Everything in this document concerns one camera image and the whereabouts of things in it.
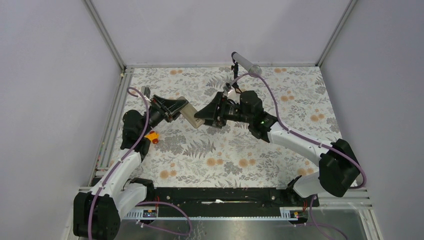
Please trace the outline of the white remote control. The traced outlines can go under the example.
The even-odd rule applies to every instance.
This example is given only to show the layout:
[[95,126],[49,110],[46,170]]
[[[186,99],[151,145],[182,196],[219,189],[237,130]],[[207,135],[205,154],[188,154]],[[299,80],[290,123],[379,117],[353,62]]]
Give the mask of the white remote control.
[[184,100],[187,102],[187,104],[180,110],[180,113],[193,128],[198,129],[205,123],[204,119],[195,117],[195,114],[198,111],[185,97],[180,96],[177,100]]

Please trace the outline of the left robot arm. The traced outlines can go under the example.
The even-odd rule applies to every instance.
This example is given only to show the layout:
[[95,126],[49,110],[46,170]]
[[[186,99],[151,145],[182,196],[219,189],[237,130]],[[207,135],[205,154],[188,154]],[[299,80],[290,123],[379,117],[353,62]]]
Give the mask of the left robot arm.
[[122,143],[118,159],[106,174],[87,192],[79,192],[73,200],[73,234],[90,240],[113,240],[123,218],[139,202],[148,206],[155,192],[151,181],[131,182],[131,173],[146,157],[151,141],[146,138],[159,123],[177,119],[189,104],[186,99],[166,99],[154,95],[146,100],[147,110],[129,110],[122,116]]

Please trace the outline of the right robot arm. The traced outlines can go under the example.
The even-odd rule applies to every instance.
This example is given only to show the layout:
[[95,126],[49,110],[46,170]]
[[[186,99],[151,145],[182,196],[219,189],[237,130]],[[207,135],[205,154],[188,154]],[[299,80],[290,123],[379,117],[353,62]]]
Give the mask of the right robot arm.
[[314,162],[318,172],[300,175],[289,184],[292,189],[287,191],[286,198],[293,206],[301,205],[311,195],[324,192],[341,198],[361,173],[347,141],[324,141],[281,126],[276,116],[264,110],[262,100],[252,90],[242,92],[239,103],[218,92],[194,117],[215,128],[224,127],[227,121],[247,123],[255,138],[283,146]]

